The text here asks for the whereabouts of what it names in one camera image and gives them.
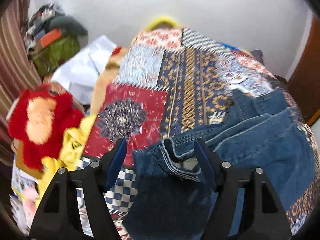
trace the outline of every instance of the teddy bear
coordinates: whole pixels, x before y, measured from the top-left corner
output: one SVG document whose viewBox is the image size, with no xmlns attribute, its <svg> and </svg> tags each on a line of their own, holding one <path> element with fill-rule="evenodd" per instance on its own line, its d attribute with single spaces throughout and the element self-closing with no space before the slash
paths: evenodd
<svg viewBox="0 0 320 240">
<path fill-rule="evenodd" d="M 112 83 L 117 76 L 121 61 L 123 60 L 127 49 L 117 47 L 112 51 L 105 70 L 98 77 L 92 93 L 90 114 L 98 114 L 106 97 L 107 86 Z"/>
<path fill-rule="evenodd" d="M 29 168 L 41 171 L 45 156 L 58 159 L 65 129 L 79 126 L 84 115 L 72 100 L 70 93 L 57 93 L 48 84 L 20 93 L 8 132 L 23 142 L 23 162 Z"/>
</svg>

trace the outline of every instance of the checkered fabric patch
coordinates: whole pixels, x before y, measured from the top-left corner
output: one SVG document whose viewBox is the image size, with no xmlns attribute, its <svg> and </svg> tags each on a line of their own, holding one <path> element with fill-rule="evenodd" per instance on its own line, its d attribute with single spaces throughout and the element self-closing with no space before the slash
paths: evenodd
<svg viewBox="0 0 320 240">
<path fill-rule="evenodd" d="M 182 46 L 194 49 L 203 49 L 210 52 L 222 53 L 229 58 L 234 59 L 235 56 L 231 50 L 222 44 L 211 40 L 210 38 L 196 32 L 191 28 L 184 28 L 182 31 Z"/>
<path fill-rule="evenodd" d="M 81 157 L 76 164 L 77 170 L 84 169 L 92 161 L 94 160 Z M 117 214 L 120 218 L 124 217 L 132 206 L 137 193 L 134 171 L 122 167 L 116 184 L 107 193 L 103 194 L 110 214 Z M 77 188 L 77 199 L 79 208 L 85 208 L 84 194 L 81 188 Z"/>
</svg>

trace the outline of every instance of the striped curtain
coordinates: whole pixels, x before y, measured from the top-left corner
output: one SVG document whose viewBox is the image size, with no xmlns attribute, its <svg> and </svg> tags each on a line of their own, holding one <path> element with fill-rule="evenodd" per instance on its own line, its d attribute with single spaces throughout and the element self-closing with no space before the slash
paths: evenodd
<svg viewBox="0 0 320 240">
<path fill-rule="evenodd" d="M 13 152 L 5 117 L 21 90 L 41 82 L 23 42 L 29 2 L 12 0 L 0 19 L 0 161 L 6 165 L 12 165 Z"/>
</svg>

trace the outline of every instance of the navy and gold patterned fabric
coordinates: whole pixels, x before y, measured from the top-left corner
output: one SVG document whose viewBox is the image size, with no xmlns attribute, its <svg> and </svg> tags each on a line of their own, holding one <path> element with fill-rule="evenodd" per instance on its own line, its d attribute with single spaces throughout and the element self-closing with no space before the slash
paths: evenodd
<svg viewBox="0 0 320 240">
<path fill-rule="evenodd" d="M 158 85 L 169 87 L 161 125 L 164 137 L 219 122 L 228 105 L 225 84 L 216 71 L 217 55 L 198 49 L 165 52 Z"/>
</svg>

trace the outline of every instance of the blue and white checkered pattern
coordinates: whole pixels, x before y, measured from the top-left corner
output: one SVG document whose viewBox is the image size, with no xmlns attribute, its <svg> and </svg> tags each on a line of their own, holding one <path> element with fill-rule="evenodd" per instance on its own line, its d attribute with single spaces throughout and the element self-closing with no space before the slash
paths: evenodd
<svg viewBox="0 0 320 240">
<path fill-rule="evenodd" d="M 92 161 L 94 160 L 81 157 L 76 164 L 77 170 L 84 169 Z M 103 194 L 110 214 L 117 214 L 119 217 L 124 217 L 132 206 L 137 193 L 136 175 L 134 171 L 122 167 L 118 174 L 116 184 L 107 193 Z M 84 195 L 81 188 L 77 188 L 77 199 L 79 208 L 85 208 Z"/>
</svg>

